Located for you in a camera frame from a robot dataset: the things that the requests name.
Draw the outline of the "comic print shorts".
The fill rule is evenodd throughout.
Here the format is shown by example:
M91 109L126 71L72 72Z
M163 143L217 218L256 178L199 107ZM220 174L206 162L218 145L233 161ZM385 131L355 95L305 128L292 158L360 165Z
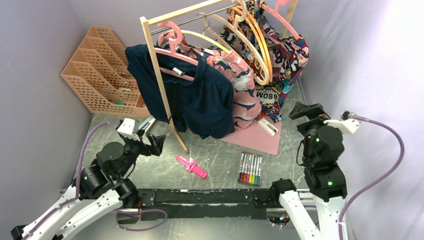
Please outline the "comic print shorts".
M272 64L272 82L267 85L256 83L256 96L262 106L261 116L270 117L275 123L285 120L281 113L284 101L309 60L309 47L300 35L280 35L267 20L261 5L265 1L247 2L252 14L262 29Z

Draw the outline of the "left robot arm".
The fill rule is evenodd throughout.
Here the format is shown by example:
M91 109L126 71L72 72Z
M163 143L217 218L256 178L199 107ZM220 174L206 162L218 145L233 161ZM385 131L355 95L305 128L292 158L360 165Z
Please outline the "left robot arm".
M132 137L121 136L123 143L109 142L96 154L90 166L77 169L75 179L64 194L38 219L11 230L14 240L65 240L71 232L120 208L141 207L142 200L129 179L131 167L142 156L160 156L165 135L143 130Z

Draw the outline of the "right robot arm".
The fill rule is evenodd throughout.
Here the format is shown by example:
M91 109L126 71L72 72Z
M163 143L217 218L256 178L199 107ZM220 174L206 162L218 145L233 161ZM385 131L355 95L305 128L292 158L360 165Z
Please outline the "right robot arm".
M300 194L290 179L274 181L270 188L270 202L283 207L302 240L342 240L346 237L342 209L346 203L346 178L338 158L344 152L343 133L330 126L330 117L321 104L305 105L296 102L289 113L292 120L307 117L297 125L303 136L301 164L304 178L315 203L316 225L300 200Z

